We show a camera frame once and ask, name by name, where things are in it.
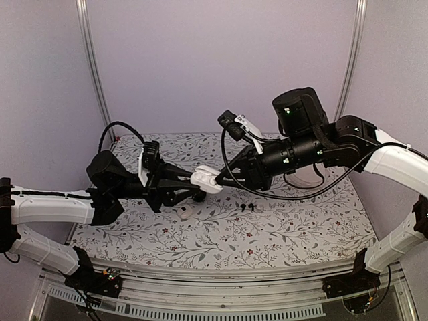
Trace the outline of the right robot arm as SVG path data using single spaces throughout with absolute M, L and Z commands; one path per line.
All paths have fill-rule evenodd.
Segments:
M 380 175 L 419 194 L 400 226 L 356 256 L 345 282 L 350 291 L 359 292 L 372 276 L 427 239 L 427 157 L 359 117 L 343 116 L 329 122 L 311 87 L 285 92 L 274 98 L 272 106 L 278 117 L 279 139 L 253 133 L 248 122 L 230 111 L 218 118 L 223 135 L 254 140 L 233 159 L 225 160 L 216 178 L 220 185 L 267 198 L 274 177 L 321 163 Z

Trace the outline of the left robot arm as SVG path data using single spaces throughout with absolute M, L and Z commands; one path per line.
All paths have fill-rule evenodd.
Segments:
M 93 186 L 75 192 L 32 191 L 1 179 L 1 252 L 24 255 L 75 280 L 85 290 L 100 283 L 86 252 L 58 244 L 32 231 L 27 223 L 112 224 L 123 214 L 123 199 L 144 199 L 155 212 L 187 198 L 203 201 L 206 193 L 190 182 L 191 173 L 155 156 L 148 181 L 141 183 L 109 150 L 99 152 L 86 172 Z

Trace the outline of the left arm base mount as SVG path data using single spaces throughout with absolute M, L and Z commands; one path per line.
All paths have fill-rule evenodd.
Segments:
M 102 272 L 93 269 L 79 267 L 73 274 L 64 275 L 65 285 L 110 298 L 118 298 L 123 285 L 123 278 L 115 276 L 112 279 Z

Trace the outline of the white earbud case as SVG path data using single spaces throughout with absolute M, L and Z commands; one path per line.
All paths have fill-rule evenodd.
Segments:
M 190 182 L 199 186 L 200 190 L 208 194 L 218 194 L 222 192 L 223 186 L 218 184 L 216 178 L 220 172 L 206 165 L 200 165 L 195 168 L 191 175 Z

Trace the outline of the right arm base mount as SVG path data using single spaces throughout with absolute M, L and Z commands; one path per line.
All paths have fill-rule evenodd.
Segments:
M 322 290 L 327 298 L 336 298 L 370 290 L 380 284 L 379 274 L 360 270 L 325 277 L 322 280 Z

